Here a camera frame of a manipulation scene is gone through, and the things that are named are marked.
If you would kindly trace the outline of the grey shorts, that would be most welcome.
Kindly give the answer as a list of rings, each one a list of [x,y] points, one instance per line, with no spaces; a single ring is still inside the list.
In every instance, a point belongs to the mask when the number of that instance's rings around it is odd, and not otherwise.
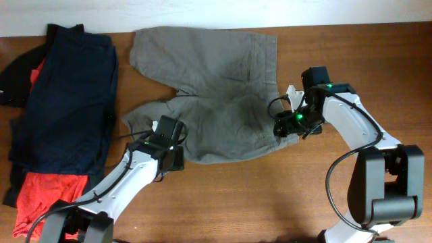
[[[184,156],[200,164],[262,157],[296,144],[273,133],[283,111],[277,88],[277,39],[253,32],[168,27],[137,30],[130,65],[176,96],[123,116],[138,132],[166,115],[188,128]]]

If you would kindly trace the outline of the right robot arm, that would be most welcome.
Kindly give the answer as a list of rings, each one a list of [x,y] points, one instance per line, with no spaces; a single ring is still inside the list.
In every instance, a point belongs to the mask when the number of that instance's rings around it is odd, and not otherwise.
[[[301,79],[301,91],[289,86],[282,96],[291,109],[274,115],[274,135],[306,138],[320,134],[323,124],[331,124],[350,149],[327,171],[326,195],[340,220],[321,231],[318,241],[382,242],[382,232],[419,218],[424,195],[422,150],[389,135],[349,84],[330,81],[326,67],[310,67]],[[330,179],[335,167],[352,155],[356,163],[348,187],[348,211],[342,214],[331,195]]]

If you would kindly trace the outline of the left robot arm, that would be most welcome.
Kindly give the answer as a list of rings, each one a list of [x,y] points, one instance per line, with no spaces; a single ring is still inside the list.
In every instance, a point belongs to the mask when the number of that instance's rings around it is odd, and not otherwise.
[[[113,228],[132,199],[152,182],[184,169],[181,143],[186,125],[165,115],[151,130],[130,142],[118,165],[91,191],[73,203],[57,201],[44,215],[41,242],[65,242],[77,234],[79,242],[113,242]]]

